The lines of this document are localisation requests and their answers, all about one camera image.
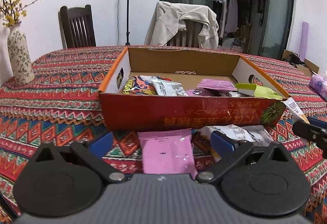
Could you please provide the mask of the purple rolled mat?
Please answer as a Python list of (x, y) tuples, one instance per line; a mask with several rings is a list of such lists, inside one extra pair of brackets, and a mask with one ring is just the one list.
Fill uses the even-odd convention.
[(307, 54), (308, 34), (309, 34), (309, 24), (307, 22), (303, 22), (302, 30), (301, 30), (299, 53), (298, 53), (298, 57), (302, 62), (305, 60)]

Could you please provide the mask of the orange yellow snack packet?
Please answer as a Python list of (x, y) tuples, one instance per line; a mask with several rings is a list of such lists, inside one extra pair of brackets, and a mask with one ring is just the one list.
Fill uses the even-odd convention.
[(148, 75), (130, 77), (122, 89), (122, 94), (155, 96), (157, 92), (152, 82), (154, 79), (164, 80), (163, 77)]

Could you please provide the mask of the floral ceramic vase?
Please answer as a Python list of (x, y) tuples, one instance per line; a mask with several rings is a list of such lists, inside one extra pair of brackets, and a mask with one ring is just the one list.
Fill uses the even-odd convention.
[(9, 27), (7, 48), (15, 83), (23, 86), (34, 78), (33, 66), (29, 56), (26, 35), (20, 30), (20, 23)]

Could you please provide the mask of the white grey snack packet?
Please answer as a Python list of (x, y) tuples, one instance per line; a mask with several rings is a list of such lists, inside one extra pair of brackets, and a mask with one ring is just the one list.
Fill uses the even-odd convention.
[(152, 83), (153, 86), (155, 87), (158, 96), (166, 96), (166, 97), (188, 96), (181, 83), (166, 81), (161, 79), (153, 79)]

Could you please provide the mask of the dark wooden chair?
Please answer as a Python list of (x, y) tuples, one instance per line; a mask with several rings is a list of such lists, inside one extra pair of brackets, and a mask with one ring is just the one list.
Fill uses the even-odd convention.
[(62, 6), (59, 11), (66, 48), (95, 47), (95, 33), (90, 5)]

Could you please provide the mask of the studio light on stand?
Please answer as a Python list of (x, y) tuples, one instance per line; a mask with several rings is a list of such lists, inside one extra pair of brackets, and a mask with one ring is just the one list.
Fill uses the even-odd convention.
[(126, 46), (130, 45), (130, 21), (129, 21), (129, 15), (130, 15), (130, 0), (126, 0)]

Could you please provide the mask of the red orange cardboard box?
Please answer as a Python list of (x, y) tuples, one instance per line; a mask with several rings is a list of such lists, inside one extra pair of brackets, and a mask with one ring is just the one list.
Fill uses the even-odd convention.
[[(124, 94), (128, 79), (160, 76), (195, 89), (203, 79), (245, 84), (255, 80), (278, 94), (278, 99), (256, 97), (173, 97)], [(275, 125), (289, 94), (244, 56), (201, 48), (126, 47), (99, 87), (105, 124), (110, 130), (160, 131), (207, 125)]]

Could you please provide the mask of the colourful patterned tablecloth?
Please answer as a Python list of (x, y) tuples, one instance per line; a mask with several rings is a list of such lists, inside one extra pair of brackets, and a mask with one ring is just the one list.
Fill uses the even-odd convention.
[[(97, 89), (124, 47), (57, 50), (33, 63), (35, 79), (17, 86), (10, 78), (1, 86), (1, 194), (20, 215), (12, 194), (14, 183), (43, 141), (59, 146), (106, 134)], [(326, 101), (309, 87), (309, 77), (287, 62), (244, 56), (286, 90), (307, 117), (326, 121)], [(305, 146), (292, 132), (286, 110), (270, 137), (290, 151), (311, 184), (304, 210), (313, 223), (326, 223), (326, 159), (316, 145)], [(116, 169), (142, 172), (136, 133), (115, 132), (114, 147), (103, 158)]]

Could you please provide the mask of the chair with beige jacket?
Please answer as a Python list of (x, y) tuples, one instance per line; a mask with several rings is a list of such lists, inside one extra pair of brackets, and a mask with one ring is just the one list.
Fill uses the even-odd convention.
[(186, 27), (179, 30), (167, 43), (167, 46), (199, 48), (198, 35), (203, 24), (185, 20)]

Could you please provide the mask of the pink snack packet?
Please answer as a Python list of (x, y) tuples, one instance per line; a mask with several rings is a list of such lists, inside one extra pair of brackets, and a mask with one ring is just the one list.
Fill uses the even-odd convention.
[(218, 79), (203, 79), (195, 89), (186, 91), (189, 97), (228, 97), (230, 92), (237, 92), (234, 84)]
[(145, 174), (197, 175), (191, 129), (139, 132), (142, 169)]

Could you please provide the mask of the beige jacket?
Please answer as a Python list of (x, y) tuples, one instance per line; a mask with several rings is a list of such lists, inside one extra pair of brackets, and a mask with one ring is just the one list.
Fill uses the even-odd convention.
[(197, 39), (201, 48), (218, 48), (218, 29), (216, 14), (205, 5), (170, 3), (159, 1), (156, 4), (144, 45), (165, 46), (178, 32), (186, 31), (186, 22), (201, 24)]

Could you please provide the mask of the green snack packet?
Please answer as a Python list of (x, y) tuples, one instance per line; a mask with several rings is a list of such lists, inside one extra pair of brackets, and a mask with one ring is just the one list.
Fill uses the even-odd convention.
[(239, 93), (245, 94), (247, 96), (276, 100), (283, 99), (282, 96), (274, 92), (274, 90), (272, 90), (271, 88), (260, 86), (258, 84), (237, 83), (234, 86), (237, 88), (237, 91)]

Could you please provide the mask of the cardboard box on floor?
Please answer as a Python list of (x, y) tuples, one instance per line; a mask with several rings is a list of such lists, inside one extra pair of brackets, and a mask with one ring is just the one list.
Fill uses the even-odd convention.
[(319, 73), (319, 67), (317, 65), (306, 58), (302, 61), (296, 53), (289, 50), (284, 50), (282, 61), (288, 62), (308, 77)]

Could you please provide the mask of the purple tissue pack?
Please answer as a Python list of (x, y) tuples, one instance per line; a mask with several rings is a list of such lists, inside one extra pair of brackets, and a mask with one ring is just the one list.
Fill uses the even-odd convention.
[(312, 76), (310, 87), (327, 101), (327, 71)]

